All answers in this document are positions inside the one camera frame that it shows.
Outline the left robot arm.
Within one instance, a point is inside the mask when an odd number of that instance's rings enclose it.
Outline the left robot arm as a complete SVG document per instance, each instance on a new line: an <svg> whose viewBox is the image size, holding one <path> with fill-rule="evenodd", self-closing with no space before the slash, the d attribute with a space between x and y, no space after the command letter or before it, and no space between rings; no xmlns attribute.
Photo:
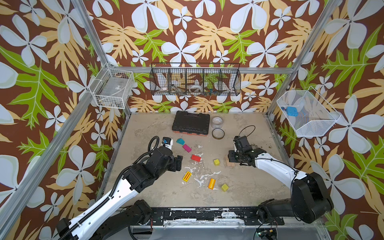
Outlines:
<svg viewBox="0 0 384 240"><path fill-rule="evenodd" d="M60 240L89 240L123 204L154 184L165 172L178 172L183 156L160 146L148 151L118 175L112 189L84 213L57 225Z"/></svg>

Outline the engraved natural wood block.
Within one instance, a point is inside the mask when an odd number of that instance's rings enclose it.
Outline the engraved natural wood block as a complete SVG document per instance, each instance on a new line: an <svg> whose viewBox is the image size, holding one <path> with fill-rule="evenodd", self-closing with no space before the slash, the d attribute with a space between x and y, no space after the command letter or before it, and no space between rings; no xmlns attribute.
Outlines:
<svg viewBox="0 0 384 240"><path fill-rule="evenodd" d="M235 167L235 163L231 163L228 156L226 156L226 165L229 168L234 168Z"/></svg>

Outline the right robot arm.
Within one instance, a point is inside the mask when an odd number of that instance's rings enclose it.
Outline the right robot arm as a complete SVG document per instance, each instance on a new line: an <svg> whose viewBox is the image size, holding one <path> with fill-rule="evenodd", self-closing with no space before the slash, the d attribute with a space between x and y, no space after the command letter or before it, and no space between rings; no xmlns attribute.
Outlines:
<svg viewBox="0 0 384 240"><path fill-rule="evenodd" d="M311 224L334 209L323 178L317 173L305 173L285 164L261 148L254 148L246 136L235 136L234 149L228 153L230 163L252 166L265 171L290 189L290 198L267 200L258 206L261 223L271 223L280 217L294 217Z"/></svg>

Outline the orange supermarket block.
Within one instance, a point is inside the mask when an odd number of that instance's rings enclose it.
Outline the orange supermarket block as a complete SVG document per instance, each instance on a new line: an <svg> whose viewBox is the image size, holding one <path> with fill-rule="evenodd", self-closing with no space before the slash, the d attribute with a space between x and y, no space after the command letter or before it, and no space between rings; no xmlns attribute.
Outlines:
<svg viewBox="0 0 384 240"><path fill-rule="evenodd" d="M209 181L209 185L208 185L208 188L210 190L213 190L215 188L215 184L216 184L216 180L211 178L210 181Z"/></svg>

